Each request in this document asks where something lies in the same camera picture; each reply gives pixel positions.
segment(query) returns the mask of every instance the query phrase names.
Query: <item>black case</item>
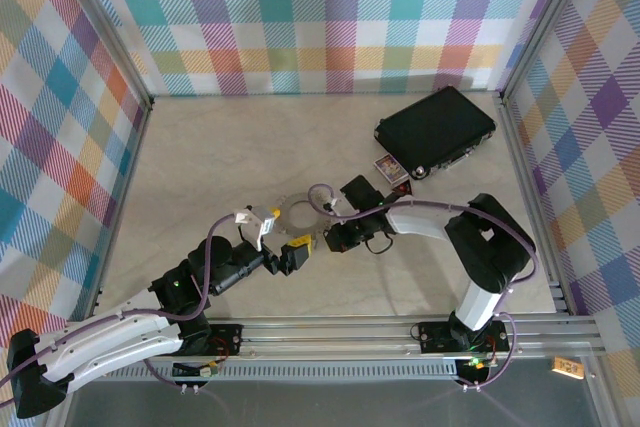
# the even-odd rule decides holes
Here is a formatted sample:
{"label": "black case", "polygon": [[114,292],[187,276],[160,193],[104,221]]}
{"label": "black case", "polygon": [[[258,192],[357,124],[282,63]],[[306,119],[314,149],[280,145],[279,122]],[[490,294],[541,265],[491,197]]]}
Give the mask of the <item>black case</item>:
{"label": "black case", "polygon": [[382,119],[374,136],[416,180],[471,153],[495,122],[454,87]]}

